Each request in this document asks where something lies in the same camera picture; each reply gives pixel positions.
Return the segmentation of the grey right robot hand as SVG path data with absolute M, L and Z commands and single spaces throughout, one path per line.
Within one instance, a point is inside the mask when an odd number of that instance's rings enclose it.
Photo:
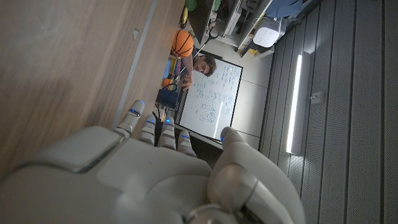
M 304 223 L 287 175 L 230 127 L 213 167 L 190 135 L 155 136 L 137 100 L 114 128 L 91 126 L 21 161 L 1 181 L 2 223 Z

